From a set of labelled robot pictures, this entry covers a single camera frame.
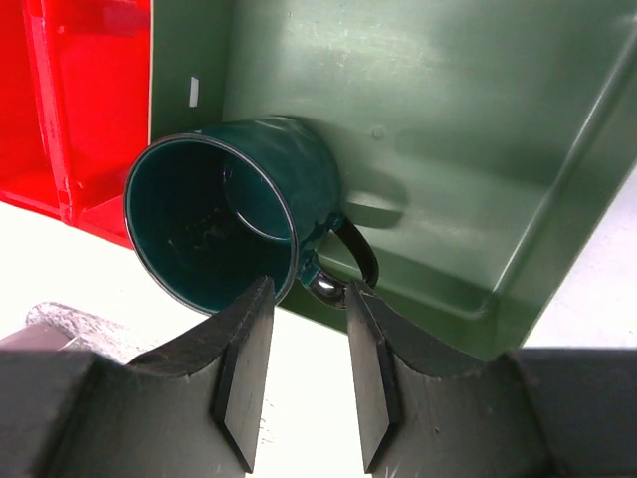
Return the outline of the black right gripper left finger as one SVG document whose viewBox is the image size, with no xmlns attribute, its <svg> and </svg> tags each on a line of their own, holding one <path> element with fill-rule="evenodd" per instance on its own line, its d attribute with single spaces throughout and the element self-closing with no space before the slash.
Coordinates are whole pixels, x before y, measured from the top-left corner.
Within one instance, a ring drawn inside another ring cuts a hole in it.
<svg viewBox="0 0 637 478">
<path fill-rule="evenodd" d="M 274 285 L 129 363 L 1 350 L 5 477 L 243 477 L 253 472 Z"/>
</svg>

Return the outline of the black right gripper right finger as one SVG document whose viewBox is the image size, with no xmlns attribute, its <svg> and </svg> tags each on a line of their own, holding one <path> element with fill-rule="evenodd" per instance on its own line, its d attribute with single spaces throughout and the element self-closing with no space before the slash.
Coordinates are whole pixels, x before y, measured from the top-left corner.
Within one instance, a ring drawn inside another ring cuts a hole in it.
<svg viewBox="0 0 637 478">
<path fill-rule="evenodd" d="M 632 477 L 636 353 L 440 341 L 365 284 L 346 292 L 363 468 L 375 477 Z"/>
</svg>

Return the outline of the dark green mug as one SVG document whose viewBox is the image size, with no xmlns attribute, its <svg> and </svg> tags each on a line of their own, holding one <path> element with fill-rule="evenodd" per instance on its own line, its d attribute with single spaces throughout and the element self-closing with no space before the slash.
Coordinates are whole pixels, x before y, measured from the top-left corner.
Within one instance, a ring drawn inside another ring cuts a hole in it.
<svg viewBox="0 0 637 478">
<path fill-rule="evenodd" d="M 336 159 L 297 119 L 227 121 L 156 140 L 129 172 L 123 209 L 145 270 L 201 313 L 226 309 L 261 277 L 276 301 L 300 283 L 342 308 L 346 284 L 319 261 L 329 234 L 367 285 L 378 281 L 371 246 L 342 210 Z"/>
</svg>

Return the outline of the mauve mug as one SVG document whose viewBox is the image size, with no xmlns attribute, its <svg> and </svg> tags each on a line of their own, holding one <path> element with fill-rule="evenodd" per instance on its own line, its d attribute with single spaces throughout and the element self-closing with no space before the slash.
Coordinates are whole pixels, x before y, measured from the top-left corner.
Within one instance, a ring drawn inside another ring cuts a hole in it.
<svg viewBox="0 0 637 478">
<path fill-rule="evenodd" d="M 60 330 L 46 324 L 32 324 L 1 339 L 2 351 L 57 351 L 71 339 Z"/>
</svg>

